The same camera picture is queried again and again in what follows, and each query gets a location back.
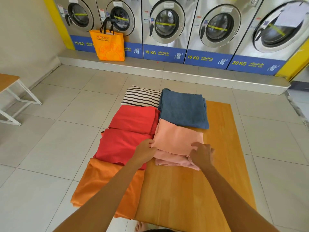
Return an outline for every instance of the striped shirt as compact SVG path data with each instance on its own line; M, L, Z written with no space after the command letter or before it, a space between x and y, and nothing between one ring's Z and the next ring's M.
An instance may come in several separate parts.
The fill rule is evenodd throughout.
M127 89L121 105L132 105L140 107L158 107L161 91L131 86Z

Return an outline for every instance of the wooden tabletop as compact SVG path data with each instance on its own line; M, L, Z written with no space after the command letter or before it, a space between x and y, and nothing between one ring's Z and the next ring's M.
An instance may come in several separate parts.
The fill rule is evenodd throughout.
M8 88L11 84L19 79L19 76L12 76L0 73L0 92Z
M214 166L256 209L252 187L230 104L207 101L204 143L215 148ZM147 164L137 221L185 232L230 232L219 203L201 171Z

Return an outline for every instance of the washing machine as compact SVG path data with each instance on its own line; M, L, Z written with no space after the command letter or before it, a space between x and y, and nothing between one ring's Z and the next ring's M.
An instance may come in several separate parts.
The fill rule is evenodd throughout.
M262 0L199 0L185 64L226 69Z
M95 0L54 0L76 50L94 52L89 31L99 29L100 16Z
M102 23L106 17L115 19L114 31L123 33L126 57L143 58L141 0L96 1Z
M264 0L228 70L275 75L309 36L308 0Z
M142 0L144 59L183 63L198 0Z

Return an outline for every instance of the washer cartoon logo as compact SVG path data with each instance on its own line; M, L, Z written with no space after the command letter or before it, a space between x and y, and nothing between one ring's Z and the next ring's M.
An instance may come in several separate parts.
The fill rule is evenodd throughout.
M280 67L280 66L272 65L272 66L269 67L267 70L268 70L268 71L273 71L273 70L275 70L277 67Z
M141 48L135 48L135 50L133 52L134 52L134 54L139 54L140 50L141 50Z
M183 55L183 54L177 53L177 54L175 55L175 57L174 57L174 58L176 58L176 59L180 59L180 57L181 57L182 55Z
M228 59L222 58L218 64L223 65L226 61L228 61Z

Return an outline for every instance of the folded clothes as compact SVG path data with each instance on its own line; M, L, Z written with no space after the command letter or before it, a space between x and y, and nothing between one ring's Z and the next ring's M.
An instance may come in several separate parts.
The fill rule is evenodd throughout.
M161 91L152 89L140 88L137 86L131 86L127 89L125 97L123 98L121 105L132 105L139 107L157 107L161 97Z
M139 134L119 129L105 129L94 158L108 163L125 165L132 158L138 144L152 138L150 134Z
M202 95L162 90L158 109L160 117L176 125L209 129L206 101Z
M158 148L154 155L156 165L184 166L199 170L190 159L191 150L196 149L191 146L193 142L203 144L203 133L160 119L154 135L154 143L151 145Z
M108 128L155 134L160 111L156 107L121 106Z
M87 168L72 195L71 203L74 207L84 205L92 196L94 196L110 179L122 168L120 165L107 163L91 158ZM138 170L127 188L122 200L117 208L114 217L134 219L141 187L144 181L144 170Z

